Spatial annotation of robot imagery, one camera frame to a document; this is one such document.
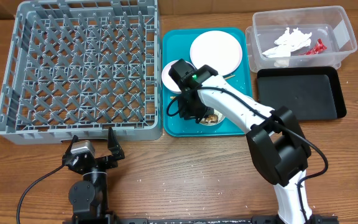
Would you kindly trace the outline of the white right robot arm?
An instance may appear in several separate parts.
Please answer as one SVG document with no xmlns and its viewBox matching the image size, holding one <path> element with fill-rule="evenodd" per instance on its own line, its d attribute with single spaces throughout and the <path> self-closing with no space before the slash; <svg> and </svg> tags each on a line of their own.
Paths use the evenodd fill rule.
<svg viewBox="0 0 358 224">
<path fill-rule="evenodd" d="M 286 107 L 275 110 L 254 101 L 208 65 L 196 70 L 180 59 L 168 74 L 181 90 L 173 99 L 176 114 L 200 123 L 218 111 L 234 123 L 246 134 L 255 168 L 274 187 L 281 221 L 308 223 L 312 211 L 303 178 L 311 149 L 295 115 Z"/>
</svg>

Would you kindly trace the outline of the small pink bowl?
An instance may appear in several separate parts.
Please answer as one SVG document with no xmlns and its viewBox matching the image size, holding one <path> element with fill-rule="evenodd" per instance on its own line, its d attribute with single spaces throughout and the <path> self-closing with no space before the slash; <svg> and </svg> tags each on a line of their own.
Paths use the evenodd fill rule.
<svg viewBox="0 0 358 224">
<path fill-rule="evenodd" d="M 181 90 L 179 89 L 178 85 L 173 81 L 172 77 L 169 75 L 169 71 L 174 63 L 176 63 L 177 60 L 171 61 L 166 66 L 164 66 L 162 70 L 162 82 L 164 86 L 170 90 L 172 93 L 180 94 Z"/>
</svg>

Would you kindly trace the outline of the white napkin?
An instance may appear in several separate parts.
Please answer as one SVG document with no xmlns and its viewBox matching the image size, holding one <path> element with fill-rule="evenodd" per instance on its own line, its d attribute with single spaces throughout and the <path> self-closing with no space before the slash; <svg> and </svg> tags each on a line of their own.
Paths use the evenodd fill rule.
<svg viewBox="0 0 358 224">
<path fill-rule="evenodd" d="M 290 57 L 292 52 L 309 47 L 311 45 L 312 33 L 302 33 L 298 28 L 290 32 L 287 27 L 284 34 L 274 41 L 275 47 L 262 52 L 267 58 L 279 58 L 274 62 L 274 66 L 278 68 L 288 67 L 289 59 L 282 59 L 282 57 Z"/>
</svg>

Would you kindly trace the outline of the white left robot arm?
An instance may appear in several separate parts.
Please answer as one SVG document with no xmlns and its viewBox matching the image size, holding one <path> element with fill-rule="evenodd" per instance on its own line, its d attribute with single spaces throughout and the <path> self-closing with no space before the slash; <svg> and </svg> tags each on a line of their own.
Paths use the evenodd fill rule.
<svg viewBox="0 0 358 224">
<path fill-rule="evenodd" d="M 108 150 L 110 155 L 96 157 L 89 140 L 80 141 L 74 136 L 62 157 L 64 166 L 83 177 L 68 193 L 73 206 L 72 223 L 119 223 L 117 215 L 109 210 L 107 170 L 116 168 L 125 155 L 112 128 L 108 130 Z"/>
</svg>

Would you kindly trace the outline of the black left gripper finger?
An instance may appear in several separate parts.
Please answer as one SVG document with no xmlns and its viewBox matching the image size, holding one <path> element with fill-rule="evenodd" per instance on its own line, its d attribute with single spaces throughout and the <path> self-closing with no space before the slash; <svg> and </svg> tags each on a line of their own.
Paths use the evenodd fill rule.
<svg viewBox="0 0 358 224">
<path fill-rule="evenodd" d="M 119 161 L 125 158 L 124 151 L 119 144 L 119 141 L 117 140 L 112 128 L 108 129 L 108 150 L 111 151 L 112 158 L 115 161 Z"/>
<path fill-rule="evenodd" d="M 65 155 L 70 155 L 71 154 L 71 149 L 74 143 L 76 143 L 78 141 L 78 136 L 74 135 L 73 138 L 71 139 L 71 143 L 68 146 L 67 150 L 65 151 Z"/>
</svg>

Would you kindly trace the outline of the white green bowl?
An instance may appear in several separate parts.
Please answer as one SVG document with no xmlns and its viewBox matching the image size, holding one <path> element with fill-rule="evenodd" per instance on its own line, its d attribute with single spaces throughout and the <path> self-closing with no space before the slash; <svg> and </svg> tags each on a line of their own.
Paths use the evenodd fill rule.
<svg viewBox="0 0 358 224">
<path fill-rule="evenodd" d="M 214 126 L 221 123 L 226 117 L 218 110 L 209 108 L 206 114 L 200 121 L 200 124 L 205 126 Z"/>
</svg>

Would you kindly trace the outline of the brown food scrap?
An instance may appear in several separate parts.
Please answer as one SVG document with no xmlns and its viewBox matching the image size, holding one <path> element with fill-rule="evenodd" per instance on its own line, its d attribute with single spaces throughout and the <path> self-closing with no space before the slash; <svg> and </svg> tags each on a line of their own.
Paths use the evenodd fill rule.
<svg viewBox="0 0 358 224">
<path fill-rule="evenodd" d="M 205 123 L 217 123 L 219 121 L 219 116 L 216 114 L 211 114 L 204 119 Z"/>
</svg>

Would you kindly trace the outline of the red candy wrapper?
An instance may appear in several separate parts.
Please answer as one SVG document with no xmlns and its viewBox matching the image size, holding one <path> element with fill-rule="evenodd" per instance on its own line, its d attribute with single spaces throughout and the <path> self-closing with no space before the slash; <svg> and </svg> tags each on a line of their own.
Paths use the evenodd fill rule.
<svg viewBox="0 0 358 224">
<path fill-rule="evenodd" d="M 302 55 L 316 55 L 324 52 L 326 49 L 327 47 L 323 44 L 323 41 L 321 39 L 318 39 L 316 45 Z"/>
</svg>

